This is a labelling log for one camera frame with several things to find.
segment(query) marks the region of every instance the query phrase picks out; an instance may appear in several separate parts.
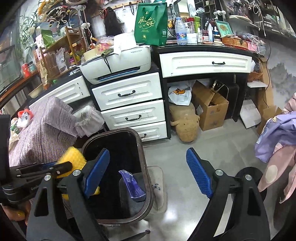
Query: white oval patch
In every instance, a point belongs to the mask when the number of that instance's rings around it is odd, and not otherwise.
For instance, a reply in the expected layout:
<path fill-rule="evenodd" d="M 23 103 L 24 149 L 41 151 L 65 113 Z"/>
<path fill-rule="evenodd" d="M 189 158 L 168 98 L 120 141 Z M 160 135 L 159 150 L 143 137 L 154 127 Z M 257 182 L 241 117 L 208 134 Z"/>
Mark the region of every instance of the white oval patch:
<path fill-rule="evenodd" d="M 266 183 L 272 183 L 275 179 L 276 179 L 276 175 L 277 175 L 277 166 L 276 165 L 271 165 L 265 174 L 265 180 Z"/>

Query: black suitcase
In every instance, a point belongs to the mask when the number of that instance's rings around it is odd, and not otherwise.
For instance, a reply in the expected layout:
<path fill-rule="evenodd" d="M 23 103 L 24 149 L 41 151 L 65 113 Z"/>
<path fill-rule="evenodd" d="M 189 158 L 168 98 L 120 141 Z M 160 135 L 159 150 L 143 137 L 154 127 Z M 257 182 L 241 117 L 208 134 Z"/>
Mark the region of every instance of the black suitcase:
<path fill-rule="evenodd" d="M 239 86 L 234 82 L 218 80 L 214 82 L 213 88 L 229 102 L 225 119 L 232 118 L 237 103 Z"/>

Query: drawer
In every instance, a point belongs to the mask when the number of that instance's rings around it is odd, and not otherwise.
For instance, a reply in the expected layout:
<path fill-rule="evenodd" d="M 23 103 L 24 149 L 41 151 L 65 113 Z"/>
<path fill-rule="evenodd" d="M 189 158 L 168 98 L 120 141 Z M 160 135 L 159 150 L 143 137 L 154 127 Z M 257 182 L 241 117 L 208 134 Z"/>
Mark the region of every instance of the drawer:
<path fill-rule="evenodd" d="M 252 57 L 240 54 L 181 52 L 160 54 L 159 57 L 164 78 L 186 74 L 251 72 Z"/>
<path fill-rule="evenodd" d="M 82 76 L 79 76 L 69 82 L 57 87 L 53 91 L 42 96 L 40 99 L 36 100 L 33 104 L 30 105 L 30 108 L 37 104 L 39 101 L 48 98 L 50 96 L 55 96 L 60 98 L 66 104 L 72 103 L 74 101 L 83 99 L 90 96 L 87 86 L 84 82 Z"/>
<path fill-rule="evenodd" d="M 101 113 L 110 130 L 165 120 L 163 100 L 124 106 Z"/>
<path fill-rule="evenodd" d="M 101 110 L 162 97 L 158 72 L 102 85 L 92 91 Z"/>
<path fill-rule="evenodd" d="M 131 128 L 138 132 L 142 141 L 152 141 L 166 138 L 168 136 L 165 121 L 141 126 L 133 126 Z"/>

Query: white printer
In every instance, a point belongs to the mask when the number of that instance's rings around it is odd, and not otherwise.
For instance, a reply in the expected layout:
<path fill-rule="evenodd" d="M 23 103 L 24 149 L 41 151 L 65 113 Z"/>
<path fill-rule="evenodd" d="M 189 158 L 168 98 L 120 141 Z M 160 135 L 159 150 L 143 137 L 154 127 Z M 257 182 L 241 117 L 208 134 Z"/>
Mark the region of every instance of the white printer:
<path fill-rule="evenodd" d="M 83 63 L 82 74 L 92 84 L 98 84 L 122 76 L 148 71 L 151 67 L 150 46 L 143 45 L 123 50 L 119 55 L 95 57 Z"/>

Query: black wheel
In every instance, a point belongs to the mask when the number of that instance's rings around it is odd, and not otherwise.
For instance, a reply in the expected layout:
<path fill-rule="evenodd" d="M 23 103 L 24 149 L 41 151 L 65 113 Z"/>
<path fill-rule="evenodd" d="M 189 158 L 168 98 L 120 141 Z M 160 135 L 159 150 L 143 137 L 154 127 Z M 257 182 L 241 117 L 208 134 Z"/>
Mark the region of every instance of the black wheel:
<path fill-rule="evenodd" d="M 245 167 L 243 169 L 241 169 L 236 175 L 235 177 L 244 177 L 245 175 L 251 175 L 251 177 L 254 179 L 256 185 L 259 184 L 261 177 L 263 176 L 263 173 L 256 167 Z M 265 189 L 264 191 L 262 191 L 260 193 L 262 201 L 265 200 L 266 195 L 267 195 L 267 189 Z M 235 197 L 235 193 L 231 194 L 232 200 Z"/>

